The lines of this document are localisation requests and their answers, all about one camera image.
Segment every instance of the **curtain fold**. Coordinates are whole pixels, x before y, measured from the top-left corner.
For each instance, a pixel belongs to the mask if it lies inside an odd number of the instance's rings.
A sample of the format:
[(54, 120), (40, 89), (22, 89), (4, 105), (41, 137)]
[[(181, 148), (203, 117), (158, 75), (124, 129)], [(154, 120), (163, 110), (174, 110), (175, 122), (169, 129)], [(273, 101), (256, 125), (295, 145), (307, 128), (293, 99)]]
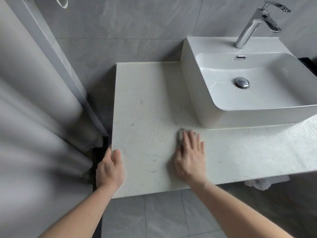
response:
[(0, 237), (37, 237), (92, 192), (79, 180), (102, 136), (0, 0)]

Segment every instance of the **countertop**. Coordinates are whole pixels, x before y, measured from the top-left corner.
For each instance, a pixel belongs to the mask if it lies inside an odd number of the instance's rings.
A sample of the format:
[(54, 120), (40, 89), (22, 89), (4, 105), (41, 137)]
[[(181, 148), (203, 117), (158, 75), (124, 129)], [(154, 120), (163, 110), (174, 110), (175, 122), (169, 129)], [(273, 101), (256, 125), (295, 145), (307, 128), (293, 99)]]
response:
[(174, 172), (177, 132), (201, 134), (215, 184), (317, 170), (317, 116), (300, 124), (205, 129), (178, 62), (118, 63), (112, 147), (125, 166), (114, 198), (187, 188)]

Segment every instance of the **vessel sink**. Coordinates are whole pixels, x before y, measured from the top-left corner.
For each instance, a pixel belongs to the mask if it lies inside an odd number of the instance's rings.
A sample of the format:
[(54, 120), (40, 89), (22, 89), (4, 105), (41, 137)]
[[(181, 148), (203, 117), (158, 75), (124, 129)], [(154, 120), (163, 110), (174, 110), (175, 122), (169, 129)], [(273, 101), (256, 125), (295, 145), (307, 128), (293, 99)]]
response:
[[(317, 79), (278, 38), (188, 37), (181, 66), (205, 128), (299, 123), (317, 114)], [(240, 86), (235, 79), (243, 80)]]

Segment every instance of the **chrome faucet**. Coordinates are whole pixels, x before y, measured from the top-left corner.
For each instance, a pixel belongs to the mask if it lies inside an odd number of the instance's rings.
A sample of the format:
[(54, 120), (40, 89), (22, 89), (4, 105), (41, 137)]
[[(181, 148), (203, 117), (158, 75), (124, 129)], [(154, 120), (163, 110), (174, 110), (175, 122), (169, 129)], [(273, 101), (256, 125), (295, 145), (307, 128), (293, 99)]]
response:
[(237, 41), (234, 43), (234, 46), (239, 49), (243, 49), (247, 42), (249, 41), (252, 34), (255, 32), (257, 27), (261, 24), (261, 22), (265, 22), (272, 32), (278, 33), (281, 31), (281, 28), (278, 24), (273, 21), (270, 16), (270, 12), (266, 9), (269, 4), (278, 7), (283, 12), (291, 12), (290, 9), (285, 7), (284, 5), (275, 2), (275, 1), (264, 1), (265, 4), (261, 8), (257, 8), (256, 12), (253, 14), (252, 18), (248, 22), (247, 26), (243, 29), (242, 33), (238, 37)]

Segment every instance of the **hand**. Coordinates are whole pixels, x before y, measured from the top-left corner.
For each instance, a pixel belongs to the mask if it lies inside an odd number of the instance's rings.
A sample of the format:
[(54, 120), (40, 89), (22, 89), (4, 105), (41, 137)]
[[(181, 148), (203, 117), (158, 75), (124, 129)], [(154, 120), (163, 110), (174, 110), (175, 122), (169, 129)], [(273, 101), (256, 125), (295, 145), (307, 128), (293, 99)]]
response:
[(124, 181), (124, 168), (121, 161), (121, 154), (118, 149), (111, 155), (111, 145), (108, 147), (105, 156), (98, 164), (96, 171), (97, 188), (111, 186), (115, 191)]
[(175, 167), (180, 178), (189, 186), (193, 183), (206, 180), (205, 146), (200, 142), (200, 134), (192, 130), (183, 131), (183, 150), (181, 146), (176, 149)]

